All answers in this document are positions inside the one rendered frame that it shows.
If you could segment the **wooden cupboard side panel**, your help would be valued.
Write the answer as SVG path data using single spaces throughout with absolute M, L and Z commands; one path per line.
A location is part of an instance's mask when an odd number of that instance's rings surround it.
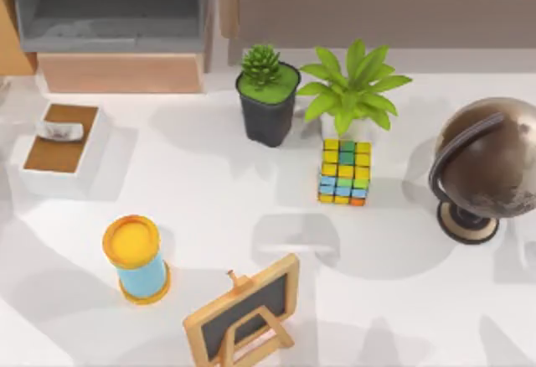
M 20 45 L 14 0 L 0 0 L 0 76 L 34 75 L 37 56 Z

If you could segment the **grey cabinet with dark inside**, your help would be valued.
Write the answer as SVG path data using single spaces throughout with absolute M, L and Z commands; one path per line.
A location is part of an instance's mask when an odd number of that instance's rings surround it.
M 192 53 L 209 0 L 15 0 L 22 48 L 39 53 Z

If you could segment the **white pot with leafy plant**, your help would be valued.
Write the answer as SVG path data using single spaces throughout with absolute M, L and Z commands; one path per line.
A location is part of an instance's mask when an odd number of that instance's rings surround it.
M 312 98 L 304 113 L 306 121 L 323 115 L 331 117 L 338 138 L 356 121 L 370 120 L 385 131 L 391 129 L 390 117 L 397 116 L 396 105 L 385 93 L 408 85 L 413 79 L 398 75 L 385 60 L 389 46 L 366 50 L 361 39 L 355 39 L 346 51 L 345 65 L 328 48 L 315 48 L 318 62 L 303 65 L 300 71 L 316 78 L 296 94 Z

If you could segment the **yellow and blue canister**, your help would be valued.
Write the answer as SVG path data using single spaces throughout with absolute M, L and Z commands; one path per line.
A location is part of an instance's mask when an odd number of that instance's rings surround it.
M 119 287 L 128 301 L 147 305 L 167 294 L 171 272 L 160 244 L 157 226 L 145 216 L 122 216 L 107 227 L 103 251 L 116 268 Z

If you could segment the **wooden framed blackboard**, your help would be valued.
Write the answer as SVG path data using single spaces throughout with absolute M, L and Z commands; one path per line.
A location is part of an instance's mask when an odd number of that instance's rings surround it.
M 292 253 L 252 277 L 229 271 L 233 288 L 183 320 L 195 367 L 254 367 L 292 347 L 283 322 L 296 311 L 299 273 Z

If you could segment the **multicoloured puzzle cube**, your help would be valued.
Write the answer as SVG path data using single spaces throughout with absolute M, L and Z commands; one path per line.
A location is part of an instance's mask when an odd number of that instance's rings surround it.
M 365 206 L 371 180 L 370 142 L 323 140 L 317 199 L 324 204 Z

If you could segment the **brown globe on stand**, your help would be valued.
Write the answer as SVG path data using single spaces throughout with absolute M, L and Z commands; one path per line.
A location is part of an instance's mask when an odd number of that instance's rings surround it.
M 453 240 L 478 245 L 501 219 L 536 209 L 536 105 L 489 97 L 463 106 L 436 140 L 428 184 Z

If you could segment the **wooden open shelf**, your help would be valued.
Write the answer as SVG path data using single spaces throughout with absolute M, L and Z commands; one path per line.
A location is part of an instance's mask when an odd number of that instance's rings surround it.
M 360 38 L 424 73 L 536 72 L 536 0 L 217 0 L 218 58 L 235 63 L 255 43 L 295 64 L 315 46 L 342 54 Z

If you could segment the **pale wooden drawer front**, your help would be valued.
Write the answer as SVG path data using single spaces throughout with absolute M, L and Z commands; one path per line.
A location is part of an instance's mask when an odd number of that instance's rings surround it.
M 204 90 L 203 54 L 39 53 L 49 91 L 188 94 Z

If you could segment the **black pot with green succulent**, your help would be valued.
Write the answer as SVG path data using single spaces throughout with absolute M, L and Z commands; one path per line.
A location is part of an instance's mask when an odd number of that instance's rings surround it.
M 301 74 L 269 44 L 252 45 L 240 67 L 235 89 L 246 136 L 267 147 L 279 147 L 291 129 Z

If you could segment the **white tissue box wooden top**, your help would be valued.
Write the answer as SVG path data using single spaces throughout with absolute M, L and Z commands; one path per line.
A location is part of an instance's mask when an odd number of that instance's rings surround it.
M 98 106 L 51 103 L 41 120 L 79 123 L 83 137 L 78 142 L 25 137 L 20 159 L 8 169 L 14 191 L 55 199 L 89 198 L 113 132 L 111 118 Z

